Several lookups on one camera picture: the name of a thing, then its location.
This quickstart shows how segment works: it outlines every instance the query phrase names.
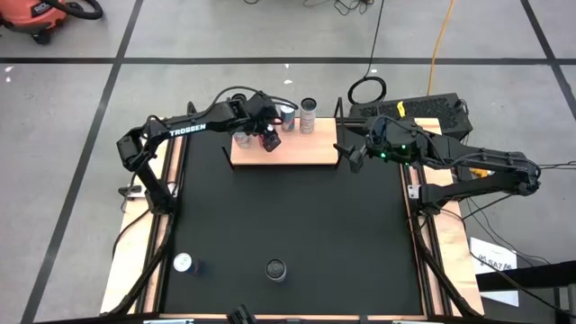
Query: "white paper sign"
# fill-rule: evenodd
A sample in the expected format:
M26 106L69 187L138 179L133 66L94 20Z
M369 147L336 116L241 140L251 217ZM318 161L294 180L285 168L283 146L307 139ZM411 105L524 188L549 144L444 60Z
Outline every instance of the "white paper sign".
M517 267L516 254L507 248L477 238L470 238L470 251L480 260L500 271L516 269ZM474 272L477 275L494 272L492 268L475 258L472 259L472 262L474 264ZM518 307L518 291L480 292L480 295L497 302L504 302L508 305Z

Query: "wooden platform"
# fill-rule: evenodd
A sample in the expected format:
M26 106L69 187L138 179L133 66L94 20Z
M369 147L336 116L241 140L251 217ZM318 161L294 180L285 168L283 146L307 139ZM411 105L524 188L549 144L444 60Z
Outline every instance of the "wooden platform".
M416 119L418 125L422 126L427 131L433 131L440 133L440 126L436 119ZM169 172L167 180L168 182L174 182L177 178L177 165L179 161L179 156L182 153L182 138L175 140L174 153L170 160ZM164 161L166 153L166 145L162 145L157 150L157 160ZM152 166L156 174L161 172L161 163ZM415 170L411 170L410 176L413 184L418 183L418 176ZM425 173L427 182L429 184L438 185L449 185L452 183L452 176L449 170L432 170L425 167ZM144 198L135 199L134 201L129 201L127 203L127 212L124 214L124 220L122 226L128 224L133 220L134 215L140 214L148 208L146 200ZM445 209L460 214L460 208L457 202L449 202ZM160 225L158 226L157 244L158 248L159 242L164 236L164 230L166 228L166 215L161 216ZM102 312L111 310L114 306L118 304L126 294L126 292L131 288L132 284L142 271L142 265L144 262L144 256L147 249L147 243L149 240L150 228L152 215L147 215L142 221L135 224L128 232L124 234L124 237L118 244L116 250L116 256L112 262L112 268L110 276L108 278L108 285L106 287L105 295L103 298ZM436 231L438 236L438 243L440 246L442 261L444 264L445 273L452 281L458 292L470 303L470 305L477 310L480 314L483 313L482 300L478 291L478 285L476 283L476 277L473 271L472 258L470 257L470 250L468 248L468 242L466 241L466 233L464 231L464 226L460 220L455 219L452 215L443 211L435 217ZM425 241L429 247L428 228L425 226L422 229ZM156 294L158 292L157 286L159 283L159 271L158 267L155 273L152 275L148 281L148 290L146 298L144 300L144 312L157 311L154 308L154 300L156 299ZM431 271L428 269L428 283L431 289L433 307L435 313L438 315L443 314L442 301L440 298L440 291L437 283L437 279L433 276ZM458 316L459 312L455 306L451 303L454 315ZM301 320L360 320L357 315L256 315L259 320L286 320L286 319L301 319ZM224 314L160 314L162 319L181 319L181 318L193 318L193 319L224 319ZM369 315L368 320L424 320L426 316L405 316L405 315L391 315L391 316L379 316L379 315Z
M337 143L336 120L317 118L312 134L300 132L300 120L296 118L293 131L283 131L276 126L282 143L272 152L266 152L258 138L250 137L250 147L241 148L232 140L230 160L233 165L335 165L338 152L332 146Z

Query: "silver can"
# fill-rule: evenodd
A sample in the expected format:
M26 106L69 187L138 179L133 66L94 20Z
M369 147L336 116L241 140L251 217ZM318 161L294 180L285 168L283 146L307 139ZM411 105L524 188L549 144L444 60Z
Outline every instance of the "silver can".
M174 269L177 272L198 275L200 273L200 260L187 253L180 253L174 258Z
M250 147L250 137L244 131L237 131L232 137L241 148L246 149Z
M314 122L316 121L316 100L305 98L301 102L300 111L300 132L310 134L314 131Z
M266 265L266 276L276 283L281 283L286 279L286 264L279 259L272 259Z
M294 117L296 116L296 111L292 107L280 106L280 117L283 120L282 130L283 131L293 131L294 130Z

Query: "wooden table frame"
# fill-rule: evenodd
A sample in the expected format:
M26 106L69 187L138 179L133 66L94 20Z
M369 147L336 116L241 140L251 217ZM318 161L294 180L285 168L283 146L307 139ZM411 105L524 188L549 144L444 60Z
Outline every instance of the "wooden table frame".
M440 126L437 119L417 119L417 123L424 127L427 131L441 133ZM152 169L157 176L161 176L168 182L182 183L181 168L185 160L186 152L186 138L172 139L168 143L163 143L157 150L157 159L151 163ZM408 174L405 174L408 169L404 166L400 168L402 174L402 186L404 196L406 193L406 180L410 180L413 184L419 182L419 175L417 170L410 168ZM449 185L452 183L452 175L450 170L432 170L424 167L424 176L429 184ZM407 211L410 215L410 207L408 199L406 199ZM121 225L123 229L135 217L140 215L148 208L146 200L138 198L129 201L126 206L126 213ZM444 209L460 215L460 207L457 202L449 202ZM419 220L420 223L425 221L423 218ZM140 222L136 223L130 230L128 230L124 237L120 240L116 249L115 258L112 261L112 267L108 278L108 284L103 297L103 305L101 312L106 312L114 308L124 297L125 293L131 288L133 283L140 275L143 265L148 261L156 248L158 248L162 238L164 237L164 230L167 224L167 216L159 215L153 216L148 214ZM456 219L454 215L442 211L434 217L434 224L436 227L436 236L430 237L430 228L425 226L422 229L422 234L425 242L433 251L434 238L437 238L437 250L441 255L442 265L445 274L450 281L454 284L458 292L468 301L468 303L479 313L483 313L482 301L480 292L476 283L476 276L473 271L472 257L468 247L466 233L464 231L463 223ZM417 256L417 266L421 271L418 272L420 280L420 290L424 292L423 287L427 286L429 290L429 299L431 308L434 314L443 315L445 310L449 309L454 315L459 315L458 310L450 302L450 305L443 304L443 297L439 289L437 279L426 265L425 270L422 260ZM162 291L162 280L164 269L171 264L169 260L165 260L157 267L154 274L150 277L148 285L140 296L139 300L132 306L130 313L133 312L156 312L159 304L159 295ZM425 303L426 296L424 293L421 296L422 309L427 312ZM369 315L368 320L424 320L427 316L423 315ZM160 318L165 319L202 319L202 320L225 320L225 314L160 314ZM330 321L359 321L360 316L334 316L334 315L256 315L259 320L287 320L287 319L300 319L300 320L330 320Z

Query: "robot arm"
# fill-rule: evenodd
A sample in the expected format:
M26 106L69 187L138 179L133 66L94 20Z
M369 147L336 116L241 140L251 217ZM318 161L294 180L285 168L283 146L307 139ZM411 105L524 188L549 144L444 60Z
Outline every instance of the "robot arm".
M365 156L434 169L464 166L495 171L494 175L458 184L412 186L410 198L418 199L418 205L429 212L438 213L454 199L495 192L526 196L538 190L540 168L520 152L468 147L457 139L425 131L413 118L396 121L388 116L373 117L358 132L366 136L365 145L359 150L334 145L350 161L355 173Z
M200 131L233 133L244 131L247 135L262 135L266 151L271 152L281 141L271 124L282 123L272 99L256 92L249 100L228 100L211 105L204 112L159 119L149 116L140 127L129 130L116 142L122 164L134 172L147 189L146 198L152 212L170 213L175 199L167 184L158 180L149 161L155 157L160 143L178 136Z

